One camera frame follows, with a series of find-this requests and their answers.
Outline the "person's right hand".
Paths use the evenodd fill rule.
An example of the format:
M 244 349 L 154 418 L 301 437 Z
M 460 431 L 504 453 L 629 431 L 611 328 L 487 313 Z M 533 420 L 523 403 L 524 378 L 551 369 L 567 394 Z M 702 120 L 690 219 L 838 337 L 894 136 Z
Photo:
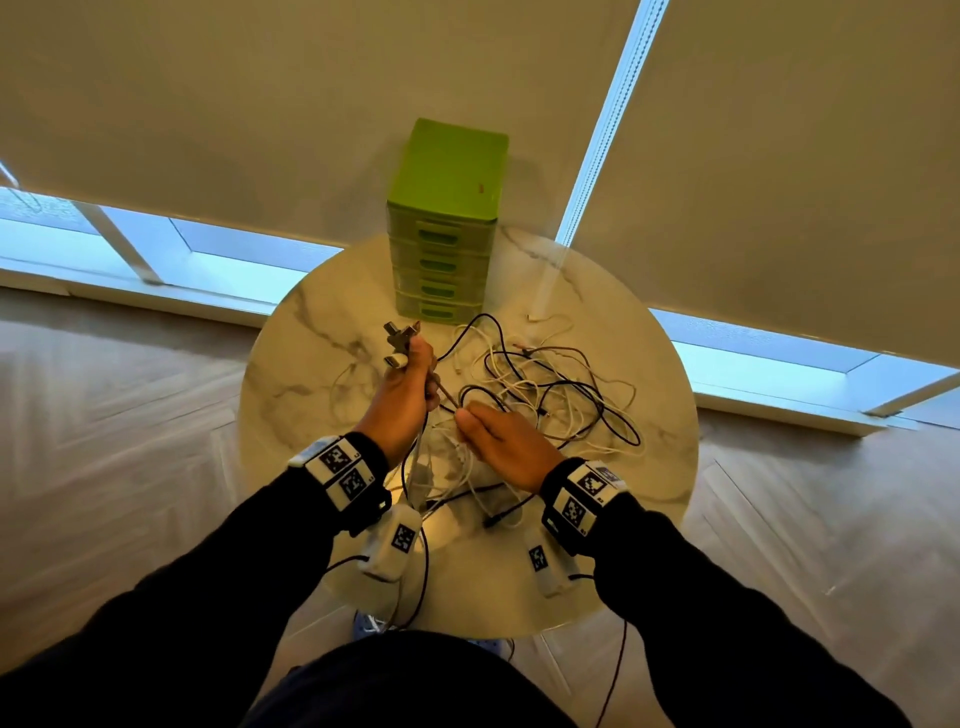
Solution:
M 460 408 L 481 418 L 489 431 L 487 452 L 467 447 L 510 486 L 536 495 L 546 476 L 564 462 L 565 456 L 522 414 L 503 412 L 480 402 Z

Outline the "person's left hand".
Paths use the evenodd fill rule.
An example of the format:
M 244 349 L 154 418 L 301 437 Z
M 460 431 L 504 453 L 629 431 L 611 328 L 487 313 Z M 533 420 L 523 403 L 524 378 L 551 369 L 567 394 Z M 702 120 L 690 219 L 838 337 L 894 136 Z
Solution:
M 418 438 L 428 414 L 438 407 L 439 401 L 435 371 L 431 377 L 409 374 L 408 348 L 406 366 L 387 370 L 366 413 L 353 431 L 378 446 L 391 470 L 402 462 Z

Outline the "person's left forearm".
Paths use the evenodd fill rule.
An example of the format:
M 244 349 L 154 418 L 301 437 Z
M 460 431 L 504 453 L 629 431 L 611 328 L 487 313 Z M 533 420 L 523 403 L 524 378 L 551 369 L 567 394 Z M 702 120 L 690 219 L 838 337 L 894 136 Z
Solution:
M 0 728 L 238 728 L 330 565 L 323 494 L 287 468 L 197 546 L 0 675 Z

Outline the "person's right forearm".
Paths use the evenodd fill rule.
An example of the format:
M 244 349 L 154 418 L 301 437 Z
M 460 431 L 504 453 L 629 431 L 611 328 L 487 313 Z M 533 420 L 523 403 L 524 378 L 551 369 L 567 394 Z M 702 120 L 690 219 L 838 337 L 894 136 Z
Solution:
M 591 535 L 595 591 L 642 638 L 675 728 L 911 728 L 895 702 L 631 492 Z

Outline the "right wrist marker band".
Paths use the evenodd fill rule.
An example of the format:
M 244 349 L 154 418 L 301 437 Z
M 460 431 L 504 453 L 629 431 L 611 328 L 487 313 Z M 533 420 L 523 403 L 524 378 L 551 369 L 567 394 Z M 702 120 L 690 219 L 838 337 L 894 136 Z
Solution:
M 541 525 L 570 556 L 594 558 L 592 532 L 614 499 L 629 494 L 624 480 L 601 460 L 570 457 L 543 480 Z

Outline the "wrist marker band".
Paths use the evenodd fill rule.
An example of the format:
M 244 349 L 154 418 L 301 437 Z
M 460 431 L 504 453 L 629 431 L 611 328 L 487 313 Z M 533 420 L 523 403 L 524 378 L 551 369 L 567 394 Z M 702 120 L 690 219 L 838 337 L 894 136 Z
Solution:
M 362 433 L 321 438 L 286 465 L 322 493 L 337 533 L 358 537 L 376 526 L 393 504 L 385 487 L 387 459 L 379 445 Z
M 592 532 L 614 499 L 629 494 L 624 480 L 601 460 L 570 457 L 543 480 L 541 525 L 570 556 L 594 558 Z

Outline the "left wrist marker band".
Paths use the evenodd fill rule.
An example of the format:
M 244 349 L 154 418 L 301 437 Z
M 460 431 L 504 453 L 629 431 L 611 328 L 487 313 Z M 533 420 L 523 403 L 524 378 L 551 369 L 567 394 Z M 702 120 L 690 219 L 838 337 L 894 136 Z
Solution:
M 322 493 L 337 533 L 358 537 L 376 526 L 393 504 L 385 487 L 387 459 L 379 445 L 362 433 L 321 438 L 286 465 Z

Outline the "green plastic drawer unit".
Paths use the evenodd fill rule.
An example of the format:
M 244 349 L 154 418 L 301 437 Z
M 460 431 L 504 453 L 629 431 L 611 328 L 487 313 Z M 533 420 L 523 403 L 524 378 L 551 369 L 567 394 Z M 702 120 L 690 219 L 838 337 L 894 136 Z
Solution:
M 396 310 L 459 326 L 484 311 L 510 138 L 420 117 L 386 200 Z

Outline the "person's dark trousers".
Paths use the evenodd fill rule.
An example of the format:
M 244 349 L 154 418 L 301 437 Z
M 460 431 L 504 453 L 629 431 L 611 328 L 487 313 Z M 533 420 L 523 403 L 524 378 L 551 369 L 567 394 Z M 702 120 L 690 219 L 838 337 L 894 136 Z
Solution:
M 241 728 L 578 728 L 500 655 L 412 630 L 366 637 L 294 668 Z

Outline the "wide beige roller blind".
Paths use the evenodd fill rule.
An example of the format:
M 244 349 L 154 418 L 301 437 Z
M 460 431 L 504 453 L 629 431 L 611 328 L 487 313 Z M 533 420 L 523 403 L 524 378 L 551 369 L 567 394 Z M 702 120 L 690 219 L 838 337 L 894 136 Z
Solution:
M 509 137 L 554 237 L 640 0 L 0 0 L 28 191 L 303 240 L 383 232 L 415 121 Z

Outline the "white window frame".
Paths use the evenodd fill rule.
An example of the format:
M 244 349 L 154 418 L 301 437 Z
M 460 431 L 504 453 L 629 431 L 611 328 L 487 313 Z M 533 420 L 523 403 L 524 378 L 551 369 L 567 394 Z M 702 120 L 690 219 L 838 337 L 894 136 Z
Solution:
M 573 248 L 668 4 L 639 0 L 558 230 L 547 237 L 558 244 Z M 0 285 L 254 325 L 293 287 L 295 273 L 354 242 L 45 195 L 22 188 L 0 162 Z M 833 430 L 906 418 L 960 430 L 960 369 L 652 309 L 700 407 Z

